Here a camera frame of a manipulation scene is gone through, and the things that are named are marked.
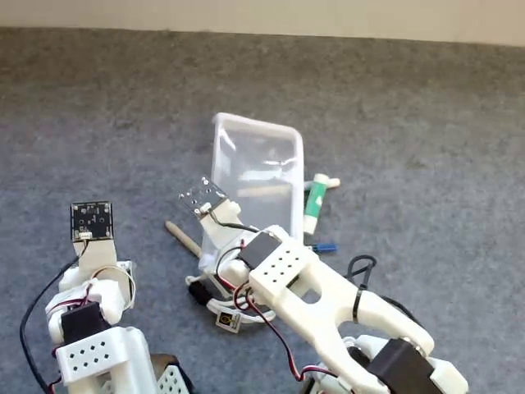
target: black cable tie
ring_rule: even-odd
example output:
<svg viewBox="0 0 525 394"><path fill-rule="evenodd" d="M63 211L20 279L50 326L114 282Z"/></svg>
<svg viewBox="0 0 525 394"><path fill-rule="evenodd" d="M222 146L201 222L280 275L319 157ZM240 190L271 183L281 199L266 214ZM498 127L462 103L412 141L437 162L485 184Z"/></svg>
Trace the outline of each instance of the black cable tie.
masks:
<svg viewBox="0 0 525 394"><path fill-rule="evenodd" d="M354 318L354 323L358 324L358 311L359 311L359 302L361 302L361 295L363 291L367 290L368 286L364 283L361 283L358 287L358 292L355 293L354 307L352 308L352 317Z"/></svg>

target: clear plastic container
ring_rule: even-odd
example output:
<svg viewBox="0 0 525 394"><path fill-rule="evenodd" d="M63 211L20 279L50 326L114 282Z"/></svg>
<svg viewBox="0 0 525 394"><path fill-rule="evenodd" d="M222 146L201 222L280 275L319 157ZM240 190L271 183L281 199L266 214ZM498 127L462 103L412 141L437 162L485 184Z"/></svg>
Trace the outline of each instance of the clear plastic container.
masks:
<svg viewBox="0 0 525 394"><path fill-rule="evenodd" d="M273 224L303 241L304 153L301 134L288 126L218 113L212 181L240 205L240 220L264 228ZM214 262L207 237L199 266Z"/></svg>

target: white wall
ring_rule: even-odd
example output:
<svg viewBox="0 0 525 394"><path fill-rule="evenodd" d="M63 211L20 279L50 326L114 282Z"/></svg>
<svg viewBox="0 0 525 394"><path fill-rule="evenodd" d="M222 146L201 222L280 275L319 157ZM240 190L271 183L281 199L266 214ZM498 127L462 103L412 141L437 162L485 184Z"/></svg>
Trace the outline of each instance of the white wall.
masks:
<svg viewBox="0 0 525 394"><path fill-rule="evenodd" d="M0 25L525 46L525 0L0 0Z"/></svg>

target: circuit board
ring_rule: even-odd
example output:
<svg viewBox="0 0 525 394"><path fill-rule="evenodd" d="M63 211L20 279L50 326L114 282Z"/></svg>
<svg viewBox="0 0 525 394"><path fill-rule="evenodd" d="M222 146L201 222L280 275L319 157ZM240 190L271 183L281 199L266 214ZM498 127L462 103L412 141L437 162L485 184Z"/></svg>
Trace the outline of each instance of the circuit board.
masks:
<svg viewBox="0 0 525 394"><path fill-rule="evenodd" d="M113 207L109 201L73 203L70 210L73 242L113 238Z"/></svg>
<svg viewBox="0 0 525 394"><path fill-rule="evenodd" d="M198 218L214 210L227 198L226 193L205 176L186 193L179 194L180 201L190 208Z"/></svg>

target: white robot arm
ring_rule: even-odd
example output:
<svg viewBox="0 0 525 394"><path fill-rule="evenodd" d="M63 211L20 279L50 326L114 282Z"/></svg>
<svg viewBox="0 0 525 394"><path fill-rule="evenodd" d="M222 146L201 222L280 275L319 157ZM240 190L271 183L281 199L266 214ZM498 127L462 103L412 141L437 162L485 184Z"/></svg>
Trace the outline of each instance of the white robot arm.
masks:
<svg viewBox="0 0 525 394"><path fill-rule="evenodd" d="M70 394L190 393L193 386L176 358L150 355L139 329L115 326L122 313L133 307L136 285L133 263L116 259L112 205L108 202L71 205L71 238L77 258L68 264L69 268L62 269L60 292L45 308L55 345L53 354L67 391ZM28 309L29 314L35 303ZM43 391L54 394L54 384L43 382L25 335L22 336L26 322L25 318L21 324L21 340L26 355L29 354L28 362Z"/></svg>
<svg viewBox="0 0 525 394"><path fill-rule="evenodd" d="M349 282L282 228L242 226L238 205L206 182L181 199L221 251L224 261L216 267L217 279L235 288L234 300L246 292L245 301L260 317L256 304L266 305L315 348L329 369L324 372L336 377L326 379L329 392L468 392L467 381L451 363L429 357L434 341L425 329L380 296ZM225 250L235 247L224 258ZM310 289L320 295L314 304L302 300ZM362 336L349 345L337 330L344 321L378 328L391 339Z"/></svg>

